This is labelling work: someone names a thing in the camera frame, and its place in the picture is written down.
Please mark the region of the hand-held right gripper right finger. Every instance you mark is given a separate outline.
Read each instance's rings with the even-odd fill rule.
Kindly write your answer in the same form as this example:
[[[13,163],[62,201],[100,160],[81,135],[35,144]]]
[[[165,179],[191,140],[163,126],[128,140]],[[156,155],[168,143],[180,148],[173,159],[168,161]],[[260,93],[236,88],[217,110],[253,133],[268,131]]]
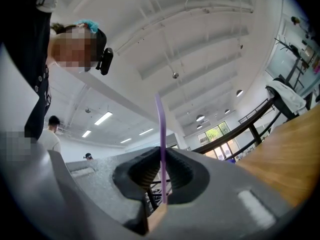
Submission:
[[[292,206],[238,165],[169,148],[172,192],[152,240],[271,240]]]

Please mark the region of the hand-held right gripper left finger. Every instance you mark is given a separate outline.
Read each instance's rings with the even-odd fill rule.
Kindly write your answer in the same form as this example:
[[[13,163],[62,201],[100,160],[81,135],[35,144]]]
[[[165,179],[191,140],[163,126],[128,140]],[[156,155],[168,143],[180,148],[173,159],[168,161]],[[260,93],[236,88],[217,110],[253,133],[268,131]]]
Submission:
[[[126,172],[123,196],[117,167],[159,155],[158,148],[65,163],[61,154],[33,143],[4,149],[4,182],[19,214],[49,240],[159,240],[149,224],[145,191]]]

